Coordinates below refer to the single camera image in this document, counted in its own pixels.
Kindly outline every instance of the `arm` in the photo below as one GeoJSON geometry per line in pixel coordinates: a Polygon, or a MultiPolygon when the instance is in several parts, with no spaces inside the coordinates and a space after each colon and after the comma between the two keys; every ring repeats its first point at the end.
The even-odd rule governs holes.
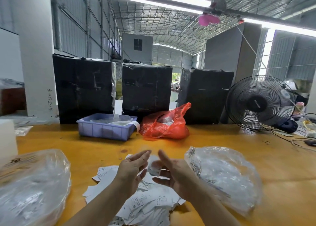
{"type": "Polygon", "coordinates": [[[160,150],[159,161],[153,166],[162,167],[160,176],[169,180],[153,178],[158,183],[171,187],[183,199],[192,203],[206,226],[240,226],[230,212],[210,193],[207,185],[200,180],[185,160],[170,159],[160,150]]]}
{"type": "Polygon", "coordinates": [[[113,182],[63,226],[108,225],[146,175],[150,153],[146,150],[123,160],[113,182]]]}

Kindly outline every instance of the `orange table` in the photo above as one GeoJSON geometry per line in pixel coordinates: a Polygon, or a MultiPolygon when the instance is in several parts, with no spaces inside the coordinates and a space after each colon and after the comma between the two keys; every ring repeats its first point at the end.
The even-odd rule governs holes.
{"type": "MultiPolygon", "coordinates": [[[[17,137],[19,153],[59,148],[71,162],[71,192],[57,225],[85,206],[82,193],[95,185],[99,167],[118,165],[127,154],[142,149],[163,149],[172,158],[183,158],[190,146],[223,146],[241,152],[253,163],[263,181],[262,203],[248,219],[234,215],[243,225],[316,225],[316,152],[292,146],[270,132],[247,134],[236,125],[189,127],[184,140],[145,141],[134,133],[127,142],[80,138],[77,125],[34,126],[25,137],[17,137]]],[[[172,226],[203,225],[188,202],[170,216],[172,226]]]]}

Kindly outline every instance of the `fan guard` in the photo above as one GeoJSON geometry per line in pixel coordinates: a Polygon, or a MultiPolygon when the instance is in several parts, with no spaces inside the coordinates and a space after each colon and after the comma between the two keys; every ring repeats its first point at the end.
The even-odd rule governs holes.
{"type": "Polygon", "coordinates": [[[290,87],[277,78],[250,76],[235,83],[228,92],[226,112],[242,128],[268,131],[282,125],[292,116],[295,97],[290,87]],[[285,89],[290,98],[281,90],[285,89]]]}

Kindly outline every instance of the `black plastic wrapping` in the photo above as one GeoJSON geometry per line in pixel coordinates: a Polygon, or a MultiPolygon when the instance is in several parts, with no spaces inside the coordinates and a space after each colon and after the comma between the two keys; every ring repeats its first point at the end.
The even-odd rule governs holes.
{"type": "Polygon", "coordinates": [[[186,124],[218,124],[233,78],[233,72],[182,69],[177,107],[192,104],[186,124]]]}
{"type": "Polygon", "coordinates": [[[115,105],[115,63],[53,55],[61,124],[95,113],[112,114],[115,105]]]}
{"type": "Polygon", "coordinates": [[[123,64],[122,114],[144,116],[169,110],[172,67],[146,64],[123,64]]]}

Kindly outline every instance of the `blue tray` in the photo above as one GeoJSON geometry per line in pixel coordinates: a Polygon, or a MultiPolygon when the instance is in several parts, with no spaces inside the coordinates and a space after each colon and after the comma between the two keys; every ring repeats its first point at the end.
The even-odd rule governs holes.
{"type": "Polygon", "coordinates": [[[106,119],[113,117],[113,114],[93,114],[77,121],[79,127],[79,134],[81,136],[97,137],[113,140],[127,141],[132,133],[136,130],[136,126],[129,124],[127,126],[119,126],[105,123],[95,123],[91,120],[106,119]]]}

